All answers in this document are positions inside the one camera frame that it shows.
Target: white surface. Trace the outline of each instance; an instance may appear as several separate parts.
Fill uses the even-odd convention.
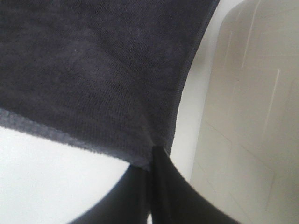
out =
[[[299,223],[298,31],[298,0],[248,0],[221,26],[191,183],[244,224]]]
[[[183,90],[170,157],[187,181],[190,181],[192,174],[219,28],[229,10],[242,1],[220,0],[192,63]]]
[[[65,224],[96,204],[128,163],[0,127],[0,224]]]

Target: tiled wall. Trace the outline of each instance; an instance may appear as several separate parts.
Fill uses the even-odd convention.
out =
[[[299,223],[299,1],[225,18],[191,183],[244,224]]]

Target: black fabric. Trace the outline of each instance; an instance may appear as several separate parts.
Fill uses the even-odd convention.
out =
[[[70,224],[238,224],[200,196],[173,166],[163,147],[153,148],[150,172],[130,166],[111,192]]]
[[[150,173],[130,166],[99,203],[70,224],[146,224],[150,198]]]
[[[176,170],[162,147],[153,149],[153,224],[237,224],[200,196]]]
[[[1,0],[0,108],[148,168],[218,1]]]

